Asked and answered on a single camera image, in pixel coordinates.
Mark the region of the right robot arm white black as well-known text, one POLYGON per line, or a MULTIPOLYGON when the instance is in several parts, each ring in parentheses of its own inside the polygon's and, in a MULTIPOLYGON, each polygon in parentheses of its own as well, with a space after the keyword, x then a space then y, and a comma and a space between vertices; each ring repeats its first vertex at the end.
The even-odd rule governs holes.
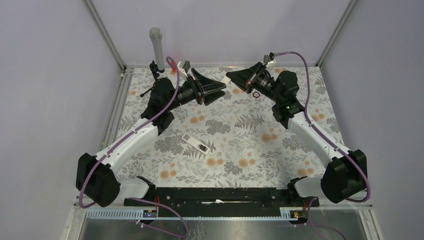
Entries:
POLYGON ((369 186, 366 155, 359 149, 350 150, 313 121, 297 99, 300 87, 296 73, 285 70, 274 78, 258 62, 250 68, 227 72, 224 81, 246 93, 255 90, 272 100, 275 120, 300 137, 325 166, 322 176, 290 181, 286 198, 291 205, 299 206, 308 197, 326 197, 335 204, 344 200, 363 203, 369 199, 369 193, 360 196, 369 186))

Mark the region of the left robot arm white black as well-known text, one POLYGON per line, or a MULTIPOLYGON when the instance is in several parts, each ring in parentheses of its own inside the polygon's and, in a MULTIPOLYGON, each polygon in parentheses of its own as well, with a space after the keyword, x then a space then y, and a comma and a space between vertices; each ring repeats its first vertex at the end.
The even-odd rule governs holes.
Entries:
POLYGON ((191 101, 208 106, 225 95, 226 83, 210 79, 192 68, 191 73, 178 71, 177 83, 167 77, 156 78, 150 90, 147 107, 136 124, 111 145, 95 155, 83 154, 77 165, 78 204, 87 196, 92 204, 107 207, 116 199, 136 198, 148 206, 155 200, 153 183, 138 176, 117 177, 120 169, 141 148, 159 137, 173 122, 172 110, 191 101))

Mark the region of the white remote control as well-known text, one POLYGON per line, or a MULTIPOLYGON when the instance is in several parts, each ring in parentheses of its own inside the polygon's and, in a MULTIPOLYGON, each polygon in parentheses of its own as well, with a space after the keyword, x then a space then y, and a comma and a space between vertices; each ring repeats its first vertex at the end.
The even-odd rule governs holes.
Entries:
POLYGON ((181 139, 201 154, 207 155, 210 152, 210 148, 208 146, 187 133, 185 133, 181 139))

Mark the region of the white battery cover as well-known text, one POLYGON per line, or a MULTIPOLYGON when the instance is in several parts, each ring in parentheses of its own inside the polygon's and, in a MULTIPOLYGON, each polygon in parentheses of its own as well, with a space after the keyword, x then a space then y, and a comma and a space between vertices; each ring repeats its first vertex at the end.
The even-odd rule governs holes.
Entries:
POLYGON ((230 81, 231 79, 226 76, 221 80, 221 82, 224 83, 225 85, 227 85, 230 81))

